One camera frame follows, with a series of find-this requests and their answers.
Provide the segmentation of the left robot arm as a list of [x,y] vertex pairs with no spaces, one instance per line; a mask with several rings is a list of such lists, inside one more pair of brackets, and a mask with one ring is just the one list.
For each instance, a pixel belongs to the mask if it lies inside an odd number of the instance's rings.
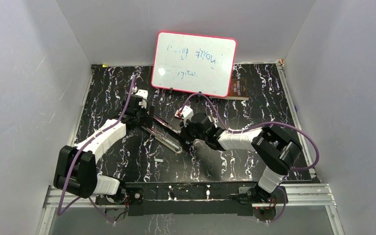
[[127,191],[124,181],[99,175],[96,169],[98,160],[119,140],[136,127],[151,127],[154,106],[147,103],[141,94],[130,96],[124,102],[123,114],[108,119],[90,137],[75,146],[65,145],[59,152],[53,185],[57,189],[81,198],[92,195],[107,195],[115,204],[124,202]]

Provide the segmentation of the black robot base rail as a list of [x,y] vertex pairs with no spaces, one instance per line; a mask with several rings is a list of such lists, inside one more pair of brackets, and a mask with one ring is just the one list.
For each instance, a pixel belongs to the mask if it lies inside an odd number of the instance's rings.
[[120,200],[99,196],[96,203],[109,209],[128,206],[130,216],[152,214],[236,214],[273,219],[276,207],[288,203],[285,187],[271,194],[257,182],[128,182],[119,187]]

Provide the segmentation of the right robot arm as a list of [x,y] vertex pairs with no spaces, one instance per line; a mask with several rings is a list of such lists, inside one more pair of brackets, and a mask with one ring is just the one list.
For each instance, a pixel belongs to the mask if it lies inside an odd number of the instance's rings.
[[180,135],[186,141],[203,140],[213,150],[242,149],[260,156],[266,167],[256,186],[256,196],[263,203],[275,197],[276,187],[302,151],[300,142],[274,123],[248,131],[228,130],[217,127],[204,113],[180,113],[179,117]]

